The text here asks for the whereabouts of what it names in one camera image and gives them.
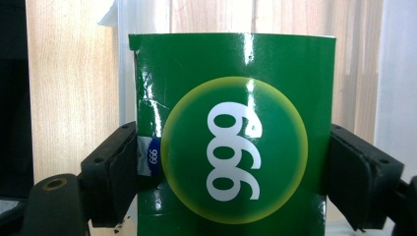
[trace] black mechanical arm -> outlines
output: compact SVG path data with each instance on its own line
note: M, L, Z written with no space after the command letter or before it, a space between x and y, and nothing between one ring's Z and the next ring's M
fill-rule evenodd
M82 163L79 176L62 174L30 192L22 235L89 235L93 227L123 222L138 192L135 122L117 129ZM417 235L417 177L401 179L403 164L345 129L332 125L328 197L354 230L382 229Z

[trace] wooden panel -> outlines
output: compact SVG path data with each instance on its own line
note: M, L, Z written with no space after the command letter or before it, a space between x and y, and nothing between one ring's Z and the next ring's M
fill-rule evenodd
M325 33L337 38L332 121L372 143L384 1L329 1Z
M170 32L250 31L251 25L252 0L172 1Z
M36 182L80 173L81 161L119 126L117 31L95 23L97 4L27 1ZM119 235L136 234L127 225Z

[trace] blue and white label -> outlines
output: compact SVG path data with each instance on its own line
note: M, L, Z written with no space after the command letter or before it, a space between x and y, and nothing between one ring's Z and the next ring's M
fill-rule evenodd
M160 171L160 138L138 136L138 175L157 176Z

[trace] glowing yellow-green circle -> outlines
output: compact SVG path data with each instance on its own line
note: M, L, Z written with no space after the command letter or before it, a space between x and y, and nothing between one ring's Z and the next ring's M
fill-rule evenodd
M275 102L277 105L280 105L283 109L286 110L287 114L292 118L295 133L298 134L298 143L300 145L299 148L299 165L296 166L296 173L293 174L293 180L291 185L287 187L285 190L285 194L283 194L280 198L276 199L274 203L271 204L271 207L265 209L264 211L258 214L252 214L249 217L229 217L227 215L219 215L216 212L207 212L204 207L197 206L193 203L193 201L189 200L187 193L184 193L181 188L181 183L175 180L175 178L171 174L169 163L169 146L170 142L169 139L174 137L173 130L175 127L176 122L181 119L182 111L188 107L188 105L197 99L199 95L203 92L207 92L213 90L215 88L236 85L242 86L246 85L249 81L253 81L258 89L261 89L264 92L267 92L273 98L272 102ZM193 88L189 91L186 95L184 95L180 101L175 105L174 109L169 114L169 117L165 123L162 139L161 139L161 162L162 168L164 170L166 179L175 193L175 195L179 198L179 200L187 206L190 210L195 212L196 214L207 218L209 220L219 222L219 223L227 223L227 224L242 224L242 223L249 223L253 221L257 221L262 219L278 209L280 209L294 194L296 189L298 188L305 169L307 165L307 158L308 158L308 141L307 141L307 133L304 127L303 120L298 113L295 106L291 103L291 101L278 89L270 86L267 83L251 79L251 78L244 78L244 77L225 77L219 78L212 81L208 81L204 84Z

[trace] green can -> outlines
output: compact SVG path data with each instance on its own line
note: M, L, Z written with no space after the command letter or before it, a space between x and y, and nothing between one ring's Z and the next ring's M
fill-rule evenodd
M335 39L129 39L138 235L324 235Z

